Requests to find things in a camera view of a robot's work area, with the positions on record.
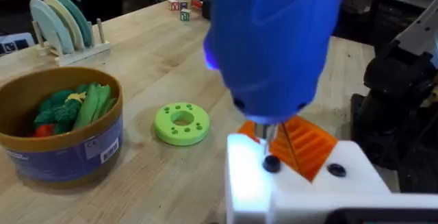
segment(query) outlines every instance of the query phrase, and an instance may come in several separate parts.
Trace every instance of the black screw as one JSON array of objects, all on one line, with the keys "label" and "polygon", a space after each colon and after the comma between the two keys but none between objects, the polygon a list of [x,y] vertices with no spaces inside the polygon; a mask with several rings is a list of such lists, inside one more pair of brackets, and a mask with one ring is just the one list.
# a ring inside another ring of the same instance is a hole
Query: black screw
[{"label": "black screw", "polygon": [[263,161],[263,168],[270,173],[278,173],[280,171],[280,159],[275,155],[268,155]]},{"label": "black screw", "polygon": [[347,176],[347,170],[342,165],[332,163],[327,166],[327,170],[336,177],[345,177]]}]

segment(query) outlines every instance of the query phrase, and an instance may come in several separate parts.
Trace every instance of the wooden table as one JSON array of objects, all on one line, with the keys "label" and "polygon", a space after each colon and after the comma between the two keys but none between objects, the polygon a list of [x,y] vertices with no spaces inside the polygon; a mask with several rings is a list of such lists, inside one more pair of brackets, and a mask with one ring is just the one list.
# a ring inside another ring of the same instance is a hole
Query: wooden table
[{"label": "wooden table", "polygon": [[[219,73],[204,66],[201,44],[209,22],[193,14],[184,23],[178,16],[160,3],[107,21],[112,50],[75,64],[106,71],[123,85],[125,143],[112,173],[94,188],[41,190],[23,185],[1,150],[0,223],[225,222],[227,134],[244,118]],[[373,57],[370,46],[333,38],[316,99],[301,115],[345,138],[350,96],[365,94],[363,72]],[[0,78],[53,67],[52,57],[37,57],[28,48],[0,58]],[[157,109],[177,101],[200,105],[210,115],[211,131],[198,145],[172,147],[152,132]]]}]

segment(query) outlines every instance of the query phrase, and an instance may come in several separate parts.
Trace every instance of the wooden peg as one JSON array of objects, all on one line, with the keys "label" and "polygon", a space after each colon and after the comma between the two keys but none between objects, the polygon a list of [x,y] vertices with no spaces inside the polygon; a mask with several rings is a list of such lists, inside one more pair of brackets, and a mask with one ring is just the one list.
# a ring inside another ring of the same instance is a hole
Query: wooden peg
[{"label": "wooden peg", "polygon": [[93,24],[90,21],[87,21],[87,24],[91,31],[91,47],[94,47],[95,41],[94,41]]},{"label": "wooden peg", "polygon": [[43,48],[44,42],[42,41],[40,27],[38,26],[38,23],[36,21],[32,21],[32,25],[34,26],[36,40],[38,41],[38,44],[40,45],[40,47]]},{"label": "wooden peg", "polygon": [[101,43],[105,43],[105,36],[103,35],[102,21],[100,18],[97,20],[97,28],[99,29],[99,36],[101,37]]}]

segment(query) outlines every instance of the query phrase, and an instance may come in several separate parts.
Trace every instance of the drill bit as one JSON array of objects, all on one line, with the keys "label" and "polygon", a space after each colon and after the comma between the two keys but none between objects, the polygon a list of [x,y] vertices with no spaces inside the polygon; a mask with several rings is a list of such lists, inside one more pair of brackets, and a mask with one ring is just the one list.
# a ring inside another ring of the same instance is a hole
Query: drill bit
[{"label": "drill bit", "polygon": [[260,143],[264,146],[264,154],[266,155],[269,150],[269,144],[276,137],[277,127],[276,124],[264,125],[255,123],[254,133],[257,138],[260,139]]}]

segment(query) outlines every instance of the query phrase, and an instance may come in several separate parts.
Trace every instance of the green toy broccoli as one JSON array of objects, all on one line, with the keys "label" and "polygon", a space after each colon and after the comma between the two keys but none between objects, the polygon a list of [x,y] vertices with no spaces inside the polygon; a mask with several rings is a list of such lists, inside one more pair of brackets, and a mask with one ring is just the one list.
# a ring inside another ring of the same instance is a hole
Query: green toy broccoli
[{"label": "green toy broccoli", "polygon": [[72,90],[61,90],[53,93],[50,98],[41,103],[40,113],[34,119],[35,127],[53,124],[53,134],[71,131],[85,98],[86,92],[84,91],[78,93]]}]

